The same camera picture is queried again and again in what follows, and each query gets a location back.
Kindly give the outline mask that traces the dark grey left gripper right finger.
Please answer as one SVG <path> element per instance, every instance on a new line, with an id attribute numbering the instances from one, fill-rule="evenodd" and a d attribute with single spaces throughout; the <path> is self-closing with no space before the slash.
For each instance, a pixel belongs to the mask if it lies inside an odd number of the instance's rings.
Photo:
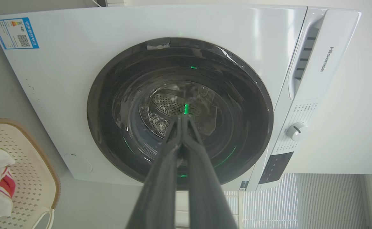
<path id="1" fill-rule="evenodd" d="M 190 229 L 238 229 L 197 127 L 182 116 L 182 148 L 188 163 Z"/>

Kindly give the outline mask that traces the dark round washing machine door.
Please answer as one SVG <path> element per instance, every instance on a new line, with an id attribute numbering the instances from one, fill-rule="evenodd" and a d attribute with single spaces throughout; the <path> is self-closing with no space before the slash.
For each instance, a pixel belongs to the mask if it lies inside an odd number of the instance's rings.
<path id="1" fill-rule="evenodd" d="M 268 146 L 274 114 L 260 77 L 225 48 L 191 38 L 145 41 L 112 58 L 91 86 L 87 120 L 104 156 L 143 183 L 185 105 L 222 185 Z"/>

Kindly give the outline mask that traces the white Hisense washing machine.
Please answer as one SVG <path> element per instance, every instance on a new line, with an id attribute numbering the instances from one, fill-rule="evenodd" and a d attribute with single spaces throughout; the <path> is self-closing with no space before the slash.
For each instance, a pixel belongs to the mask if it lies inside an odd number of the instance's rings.
<path id="1" fill-rule="evenodd" d="M 116 168 L 90 132 L 87 101 L 104 66 L 158 38 L 191 38 L 225 48 L 250 66 L 272 101 L 274 124 L 262 156 L 224 191 L 277 185 L 296 151 L 286 132 L 307 126 L 361 18 L 354 9 L 277 5 L 149 5 L 1 15 L 28 17 L 37 49 L 3 51 L 75 179 L 142 186 Z"/>

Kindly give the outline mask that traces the beige perforated laundry basket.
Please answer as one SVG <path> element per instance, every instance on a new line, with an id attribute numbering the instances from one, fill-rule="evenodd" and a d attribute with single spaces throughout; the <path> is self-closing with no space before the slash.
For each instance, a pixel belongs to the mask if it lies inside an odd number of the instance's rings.
<path id="1" fill-rule="evenodd" d="M 7 118 L 0 118 L 0 149 L 15 160 L 9 168 L 16 184 L 11 216 L 0 217 L 0 229 L 36 229 L 45 215 L 45 229 L 51 229 L 60 180 L 47 154 L 27 129 Z"/>

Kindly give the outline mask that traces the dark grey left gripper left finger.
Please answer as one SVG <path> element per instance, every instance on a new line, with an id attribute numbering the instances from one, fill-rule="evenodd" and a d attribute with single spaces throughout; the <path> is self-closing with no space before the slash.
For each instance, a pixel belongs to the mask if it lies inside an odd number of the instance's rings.
<path id="1" fill-rule="evenodd" d="M 125 229 L 175 229 L 180 120 L 170 122 Z"/>

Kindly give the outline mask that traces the white washing machine dial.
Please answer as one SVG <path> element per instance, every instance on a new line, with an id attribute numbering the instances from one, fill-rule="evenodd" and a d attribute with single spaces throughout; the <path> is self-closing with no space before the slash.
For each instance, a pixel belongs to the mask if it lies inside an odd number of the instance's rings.
<path id="1" fill-rule="evenodd" d="M 308 126 L 304 122 L 297 122 L 288 128 L 286 135 L 294 142 L 299 142 L 306 138 L 308 133 Z"/>

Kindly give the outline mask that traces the blue energy label sticker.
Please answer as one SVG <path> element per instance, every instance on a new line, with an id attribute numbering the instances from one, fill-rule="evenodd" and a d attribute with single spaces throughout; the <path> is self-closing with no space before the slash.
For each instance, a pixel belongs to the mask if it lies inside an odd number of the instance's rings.
<path id="1" fill-rule="evenodd" d="M 39 48 L 28 17 L 0 19 L 0 43 L 6 50 Z"/>

